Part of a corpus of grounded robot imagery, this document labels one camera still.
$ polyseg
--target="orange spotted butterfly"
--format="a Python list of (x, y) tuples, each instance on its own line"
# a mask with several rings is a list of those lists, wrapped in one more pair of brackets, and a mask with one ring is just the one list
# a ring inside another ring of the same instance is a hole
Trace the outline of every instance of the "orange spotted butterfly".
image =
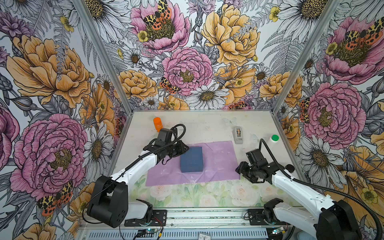
[(143, 18), (147, 26), (152, 26), (153, 30), (160, 30), (172, 16), (172, 9), (168, 7), (167, 0), (159, 0), (155, 15), (149, 15)]
[(308, 107), (310, 105), (310, 98), (306, 98), (300, 103), (300, 121), (303, 123), (309, 123), (310, 122), (310, 117), (308, 116)]
[(73, 196), (73, 182), (69, 181), (63, 189), (55, 196), (45, 196), (37, 201), (37, 206), (43, 210), (44, 217), (48, 217), (53, 214), (54, 210), (60, 208), (63, 204), (70, 201)]
[(160, 87), (164, 88), (166, 90), (166, 92), (169, 92), (170, 94), (175, 94), (175, 93), (178, 93), (180, 91), (179, 87), (172, 86), (169, 83), (168, 79), (166, 79), (165, 77), (161, 78), (159, 85), (160, 85)]
[(349, 51), (354, 50), (356, 47), (362, 47), (364, 44), (372, 45), (377, 42), (383, 35), (384, 17), (377, 20), (369, 29), (362, 30), (361, 33), (351, 30), (345, 33), (345, 48)]

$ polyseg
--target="blue box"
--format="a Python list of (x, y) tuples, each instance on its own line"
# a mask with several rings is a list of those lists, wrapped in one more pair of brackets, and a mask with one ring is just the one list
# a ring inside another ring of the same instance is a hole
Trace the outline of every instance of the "blue box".
[(190, 147), (180, 156), (181, 172), (202, 172), (204, 168), (203, 150), (201, 147)]

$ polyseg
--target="pink peony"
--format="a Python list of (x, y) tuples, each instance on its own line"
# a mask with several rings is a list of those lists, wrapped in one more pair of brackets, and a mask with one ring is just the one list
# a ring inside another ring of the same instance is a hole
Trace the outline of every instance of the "pink peony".
[(349, 146), (365, 125), (366, 114), (356, 88), (347, 83), (322, 83), (310, 97), (310, 122), (304, 124), (308, 137), (321, 138), (332, 149)]
[(0, 170), (7, 164), (12, 142), (20, 132), (19, 123), (9, 110), (0, 105)]
[[(180, 46), (185, 46), (189, 38), (189, 29), (190, 23), (189, 18), (184, 18), (183, 13), (180, 12), (179, 6), (175, 6), (168, 0), (168, 7), (171, 8), (171, 24), (174, 27), (174, 33), (171, 38), (162, 37), (160, 39), (151, 40), (150, 38), (147, 41), (143, 42), (143, 45), (148, 49), (150, 54), (161, 54), (163, 52), (171, 52)], [(131, 9), (131, 28), (132, 33), (138, 34), (140, 31), (146, 31), (147, 25), (144, 23), (143, 19), (146, 16), (154, 15), (157, 11), (157, 3), (154, 7), (148, 5), (147, 8), (144, 8), (140, 5), (140, 8)]]
[(55, 195), (69, 181), (77, 187), (85, 175), (84, 144), (87, 133), (74, 119), (54, 114), (24, 129), (15, 144), (16, 168), (11, 189), (31, 193), (37, 200)]
[(163, 60), (164, 77), (178, 86), (180, 95), (189, 96), (191, 91), (212, 81), (213, 70), (208, 56), (193, 48), (179, 48), (171, 57)]
[(347, 17), (334, 31), (334, 36), (328, 38), (327, 55), (322, 68), (327, 76), (332, 75), (336, 80), (349, 81), (352, 84), (362, 84), (375, 76), (384, 67), (384, 37), (373, 45), (365, 43), (352, 51), (345, 48), (345, 34), (355, 30), (361, 32), (368, 29), (374, 21), (366, 23), (358, 18)]

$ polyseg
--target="wall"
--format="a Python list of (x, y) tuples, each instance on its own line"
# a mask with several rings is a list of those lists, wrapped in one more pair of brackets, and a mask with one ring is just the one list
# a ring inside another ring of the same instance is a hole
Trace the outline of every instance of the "wall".
[[(383, 2), (341, 2), (300, 73), (299, 103), (292, 105), (287, 99), (277, 111), (307, 180), (359, 199), (376, 212), (381, 223), (383, 12)], [(370, 35), (369, 28), (376, 33)], [(344, 200), (352, 206), (364, 239), (373, 239), (372, 217), (360, 205)]]
[(0, 6), (1, 239), (74, 239), (126, 113), (70, 1)]
[(86, 1), (134, 109), (272, 108), (326, 3)]

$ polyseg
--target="floral table mat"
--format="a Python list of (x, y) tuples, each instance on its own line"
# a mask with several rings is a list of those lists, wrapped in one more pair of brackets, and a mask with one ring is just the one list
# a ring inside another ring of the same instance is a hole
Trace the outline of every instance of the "floral table mat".
[(267, 182), (252, 184), (240, 180), (197, 184), (160, 185), (146, 187), (147, 175), (134, 185), (129, 200), (145, 200), (155, 208), (162, 207), (261, 207), (273, 198), (280, 198), (291, 206), (300, 204), (281, 189)]

